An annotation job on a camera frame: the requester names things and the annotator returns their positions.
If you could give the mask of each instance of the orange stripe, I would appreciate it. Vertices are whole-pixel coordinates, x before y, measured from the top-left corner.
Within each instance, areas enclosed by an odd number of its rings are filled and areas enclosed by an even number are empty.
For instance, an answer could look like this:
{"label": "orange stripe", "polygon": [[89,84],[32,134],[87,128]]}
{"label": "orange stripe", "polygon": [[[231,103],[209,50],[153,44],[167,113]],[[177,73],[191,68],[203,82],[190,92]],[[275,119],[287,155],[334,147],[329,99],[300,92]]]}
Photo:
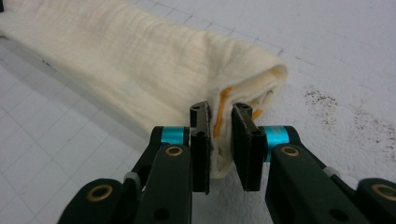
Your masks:
{"label": "orange stripe", "polygon": [[256,119],[256,118],[258,118],[261,114],[262,114],[262,110],[261,110],[261,109],[258,109],[258,110],[256,110],[256,111],[253,112],[252,118],[253,118],[253,119]]}
{"label": "orange stripe", "polygon": [[222,123],[222,115],[224,112],[224,102],[227,100],[232,89],[233,89],[232,87],[224,89],[220,94],[219,111],[218,111],[218,117],[216,118],[215,127],[213,128],[213,137],[219,136],[220,127],[221,127],[221,123]]}

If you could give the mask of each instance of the black object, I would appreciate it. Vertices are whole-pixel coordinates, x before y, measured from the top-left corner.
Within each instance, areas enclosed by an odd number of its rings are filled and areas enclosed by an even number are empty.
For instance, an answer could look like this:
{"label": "black object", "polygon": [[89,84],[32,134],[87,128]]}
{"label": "black object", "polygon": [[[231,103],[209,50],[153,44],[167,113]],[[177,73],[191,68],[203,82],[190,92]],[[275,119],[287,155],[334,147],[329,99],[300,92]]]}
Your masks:
{"label": "black object", "polygon": [[[209,106],[202,102],[190,112],[190,128],[155,127],[124,182],[98,179],[84,186],[59,223],[191,223],[191,193],[209,192],[212,146]],[[396,223],[395,183],[365,179],[355,191],[293,127],[256,127],[251,116],[249,105],[233,106],[234,162],[244,190],[258,191],[262,162],[271,158],[265,201],[275,224]],[[176,143],[168,138],[173,135]]]}

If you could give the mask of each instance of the white tabletop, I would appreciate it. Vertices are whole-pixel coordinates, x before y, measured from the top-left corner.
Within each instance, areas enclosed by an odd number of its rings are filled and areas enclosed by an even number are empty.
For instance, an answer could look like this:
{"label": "white tabletop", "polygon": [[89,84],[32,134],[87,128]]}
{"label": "white tabletop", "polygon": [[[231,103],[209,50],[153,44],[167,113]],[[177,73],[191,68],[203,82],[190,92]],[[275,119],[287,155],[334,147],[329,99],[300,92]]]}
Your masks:
{"label": "white tabletop", "polygon": [[[396,182],[396,3],[393,1],[130,1],[168,20],[252,41],[290,77],[260,125],[292,125],[352,188]],[[122,180],[149,134],[0,38],[0,223],[55,223],[96,178]],[[271,223],[262,190],[233,168],[193,194],[192,223]]]}

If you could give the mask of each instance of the blue band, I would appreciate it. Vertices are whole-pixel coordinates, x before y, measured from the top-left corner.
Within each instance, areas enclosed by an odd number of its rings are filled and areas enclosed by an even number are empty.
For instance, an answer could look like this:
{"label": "blue band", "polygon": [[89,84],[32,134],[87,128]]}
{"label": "blue band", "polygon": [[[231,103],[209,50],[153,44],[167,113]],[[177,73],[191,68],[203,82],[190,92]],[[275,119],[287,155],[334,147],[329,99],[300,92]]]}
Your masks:
{"label": "blue band", "polygon": [[268,154],[267,162],[271,161],[271,152],[276,145],[282,143],[289,143],[289,135],[283,126],[264,126],[265,133],[267,134]]}
{"label": "blue band", "polygon": [[183,145],[184,127],[163,127],[162,143]]}

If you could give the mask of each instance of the cream fabric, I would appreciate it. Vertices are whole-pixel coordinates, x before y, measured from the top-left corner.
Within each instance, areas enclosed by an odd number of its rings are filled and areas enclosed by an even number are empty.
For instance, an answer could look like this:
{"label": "cream fabric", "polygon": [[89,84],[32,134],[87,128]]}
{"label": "cream fabric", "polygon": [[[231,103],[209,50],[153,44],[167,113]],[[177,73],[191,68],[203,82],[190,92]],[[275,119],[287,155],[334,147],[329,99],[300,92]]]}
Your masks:
{"label": "cream fabric", "polygon": [[5,0],[0,35],[150,132],[189,125],[189,107],[212,108],[213,177],[233,160],[232,104],[259,115],[287,77],[272,53],[166,21],[121,0]]}

